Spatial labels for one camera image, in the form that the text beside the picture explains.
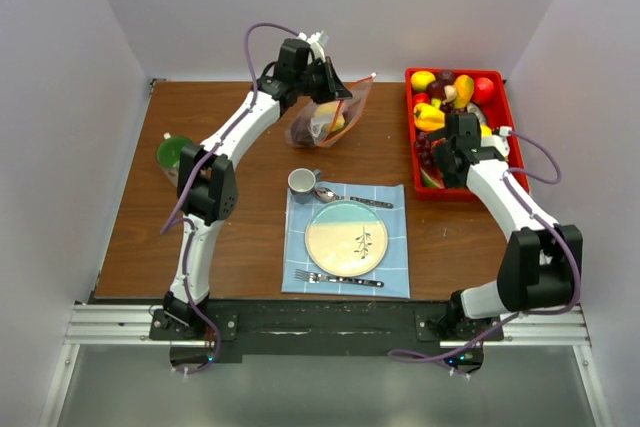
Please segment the purple grape bunch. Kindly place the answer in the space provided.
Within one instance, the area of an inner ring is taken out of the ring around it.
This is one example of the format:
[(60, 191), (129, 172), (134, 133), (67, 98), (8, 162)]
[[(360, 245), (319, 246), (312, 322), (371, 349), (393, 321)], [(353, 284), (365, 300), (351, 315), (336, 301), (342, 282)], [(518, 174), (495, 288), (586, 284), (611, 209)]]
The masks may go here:
[(419, 131), (414, 142), (416, 156), (419, 166), (423, 170), (436, 169), (434, 149), (441, 142), (441, 139), (431, 140), (427, 132)]

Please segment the clear zip top bag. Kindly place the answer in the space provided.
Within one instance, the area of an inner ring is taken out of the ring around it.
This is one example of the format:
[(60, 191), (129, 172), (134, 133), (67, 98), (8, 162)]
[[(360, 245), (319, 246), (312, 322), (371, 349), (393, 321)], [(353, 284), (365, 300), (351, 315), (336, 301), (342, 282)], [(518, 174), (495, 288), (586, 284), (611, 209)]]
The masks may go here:
[(351, 83), (352, 97), (324, 104), (304, 106), (285, 130), (287, 144), (294, 148), (329, 148), (358, 123), (377, 74)]

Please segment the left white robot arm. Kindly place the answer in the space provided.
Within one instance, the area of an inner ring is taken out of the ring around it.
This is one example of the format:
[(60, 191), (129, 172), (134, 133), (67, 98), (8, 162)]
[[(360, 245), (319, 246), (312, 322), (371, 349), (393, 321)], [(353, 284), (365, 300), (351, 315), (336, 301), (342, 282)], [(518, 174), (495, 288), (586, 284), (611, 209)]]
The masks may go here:
[(178, 202), (167, 222), (183, 224), (178, 267), (163, 300), (165, 315), (185, 339), (207, 327), (204, 306), (218, 234), (238, 202), (235, 168), (259, 136), (300, 97), (317, 104), (352, 97), (324, 52), (326, 34), (303, 33), (281, 44), (272, 72), (264, 72), (241, 106), (219, 130), (181, 150)]

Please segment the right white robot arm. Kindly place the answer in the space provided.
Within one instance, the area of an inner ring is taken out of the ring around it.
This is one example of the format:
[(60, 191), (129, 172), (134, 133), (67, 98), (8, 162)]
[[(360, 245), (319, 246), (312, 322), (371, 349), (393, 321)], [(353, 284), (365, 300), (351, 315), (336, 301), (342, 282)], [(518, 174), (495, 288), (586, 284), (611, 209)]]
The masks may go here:
[(483, 135), (472, 113), (448, 114), (429, 134), (447, 188), (464, 187), (487, 208), (507, 241), (494, 281), (452, 293), (434, 327), (442, 336), (469, 339), (481, 320), (526, 312), (563, 314), (579, 301), (583, 236), (532, 200), (507, 163), (508, 126)]

